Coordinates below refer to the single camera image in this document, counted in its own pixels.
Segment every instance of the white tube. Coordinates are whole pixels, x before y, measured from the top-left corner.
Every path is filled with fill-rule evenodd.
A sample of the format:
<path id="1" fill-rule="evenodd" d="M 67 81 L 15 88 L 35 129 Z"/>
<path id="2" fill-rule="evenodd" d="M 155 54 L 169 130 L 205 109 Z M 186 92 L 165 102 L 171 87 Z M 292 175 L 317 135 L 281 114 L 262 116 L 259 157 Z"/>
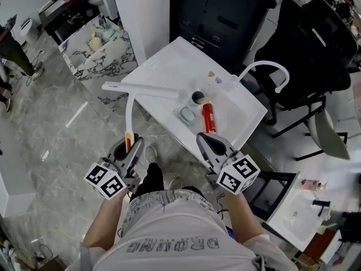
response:
<path id="1" fill-rule="evenodd" d="M 289 82 L 289 73 L 285 67 L 283 67 L 281 64 L 279 64 L 277 62 L 268 61 L 268 60 L 260 60 L 260 61 L 253 62 L 250 65 L 248 65 L 245 70 L 242 71 L 241 75 L 238 77 L 239 80 L 241 80 L 252 67 L 259 66 L 259 65 L 271 65 L 271 66 L 277 67 L 278 69 L 280 69 L 284 72 L 284 74 L 286 75 L 285 80 L 281 83 L 281 85 L 279 85 L 278 87 L 275 88 L 275 93 L 280 93 L 282 88 L 284 88 L 287 85 L 287 83 Z"/>
<path id="2" fill-rule="evenodd" d="M 145 94 L 152 97 L 164 97 L 169 99 L 177 99 L 178 91 L 171 88 L 161 88 L 158 86 L 143 85 L 143 84 L 127 84 L 121 82 L 107 81 L 103 84 L 102 89 L 117 91 L 129 94 Z"/>
<path id="3" fill-rule="evenodd" d="M 126 102 L 125 107 L 125 133 L 130 134 L 130 145 L 132 146 L 134 143 L 134 133 L 133 133 L 133 126 L 132 126 L 132 111 L 133 111 L 133 104 L 134 104 L 135 95 L 130 93 L 128 96 L 128 100 Z"/>

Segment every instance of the orange object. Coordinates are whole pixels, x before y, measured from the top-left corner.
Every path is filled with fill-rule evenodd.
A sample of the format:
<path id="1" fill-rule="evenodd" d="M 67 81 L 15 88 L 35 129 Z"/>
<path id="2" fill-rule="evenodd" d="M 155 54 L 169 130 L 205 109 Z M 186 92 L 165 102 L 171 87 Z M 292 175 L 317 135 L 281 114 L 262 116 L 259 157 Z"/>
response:
<path id="1" fill-rule="evenodd" d="M 126 148 L 127 153 L 131 149 L 131 134 L 130 133 L 125 133 L 125 148 Z"/>
<path id="2" fill-rule="evenodd" d="M 210 103 L 206 103 L 205 105 L 203 105 L 203 116 L 204 116 L 206 132 L 215 133 L 217 130 L 215 129 L 213 108 Z"/>

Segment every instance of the white t-shirt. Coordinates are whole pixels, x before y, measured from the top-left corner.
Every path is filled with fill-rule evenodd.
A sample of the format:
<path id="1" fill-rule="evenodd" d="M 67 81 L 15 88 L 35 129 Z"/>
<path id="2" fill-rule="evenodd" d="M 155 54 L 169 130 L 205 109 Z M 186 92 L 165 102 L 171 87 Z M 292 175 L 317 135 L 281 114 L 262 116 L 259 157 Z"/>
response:
<path id="1" fill-rule="evenodd" d="M 90 248 L 82 254 L 82 264 L 76 261 L 67 270 L 297 270 L 266 235 L 238 244 L 212 206 L 188 190 L 159 191 L 134 199 L 121 235 L 108 252 Z"/>

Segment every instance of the black and white marker cube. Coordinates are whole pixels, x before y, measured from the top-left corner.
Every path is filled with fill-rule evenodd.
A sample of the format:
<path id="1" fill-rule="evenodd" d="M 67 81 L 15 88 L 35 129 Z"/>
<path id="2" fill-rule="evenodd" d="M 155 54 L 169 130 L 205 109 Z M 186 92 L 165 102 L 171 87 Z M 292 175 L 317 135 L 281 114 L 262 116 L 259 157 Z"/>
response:
<path id="1" fill-rule="evenodd" d="M 115 171 L 97 163 L 91 166 L 84 180 L 108 200 L 111 200 L 127 188 L 121 177 Z"/>
<path id="2" fill-rule="evenodd" d="M 221 170 L 217 184 L 236 195 L 247 189 L 260 171 L 251 157 L 245 155 Z"/>

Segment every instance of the sneaker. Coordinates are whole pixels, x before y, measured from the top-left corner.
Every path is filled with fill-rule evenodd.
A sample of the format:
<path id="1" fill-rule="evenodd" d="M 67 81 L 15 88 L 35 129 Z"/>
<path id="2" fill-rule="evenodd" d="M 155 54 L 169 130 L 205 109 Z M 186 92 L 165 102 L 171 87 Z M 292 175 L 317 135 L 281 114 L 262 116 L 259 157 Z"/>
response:
<path id="1" fill-rule="evenodd" d="M 38 79 L 42 74 L 44 73 L 44 68 L 40 68 L 39 70 L 35 71 L 35 73 L 32 76 L 32 80 L 35 81 Z"/>
<path id="2" fill-rule="evenodd" d="M 43 65 L 43 63 L 41 61 L 39 61 L 37 64 L 33 65 L 33 69 L 35 71 L 38 71 L 42 65 Z"/>
<path id="3" fill-rule="evenodd" d="M 10 104 L 11 104 L 11 98 L 8 98 L 8 100 L 5 103 L 6 106 L 6 112 L 10 111 Z"/>
<path id="4" fill-rule="evenodd" d="M 157 163 L 157 151 L 152 146 L 147 146 L 144 149 L 144 158 L 146 160 L 147 165 L 149 166 L 151 163 Z"/>
<path id="5" fill-rule="evenodd" d="M 183 180 L 181 177 L 175 177 L 171 180 L 168 190 L 180 190 L 183 187 Z"/>

